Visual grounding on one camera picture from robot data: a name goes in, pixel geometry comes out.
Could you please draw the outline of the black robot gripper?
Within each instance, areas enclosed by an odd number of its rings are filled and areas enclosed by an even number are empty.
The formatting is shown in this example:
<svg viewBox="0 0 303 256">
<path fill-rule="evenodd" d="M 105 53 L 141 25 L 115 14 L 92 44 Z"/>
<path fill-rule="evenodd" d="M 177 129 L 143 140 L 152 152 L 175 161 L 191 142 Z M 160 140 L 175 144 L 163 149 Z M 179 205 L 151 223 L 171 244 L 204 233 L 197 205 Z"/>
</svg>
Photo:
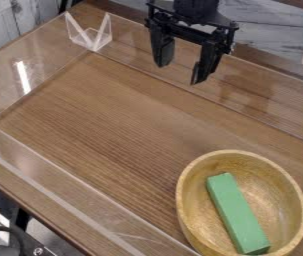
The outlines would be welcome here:
<svg viewBox="0 0 303 256">
<path fill-rule="evenodd" d="M 191 84 L 215 72 L 221 55 L 231 52 L 239 25 L 219 11 L 219 0 L 147 0 L 145 27 L 149 31 L 155 64 L 167 66 L 173 58 L 175 39 L 201 46 Z"/>
</svg>

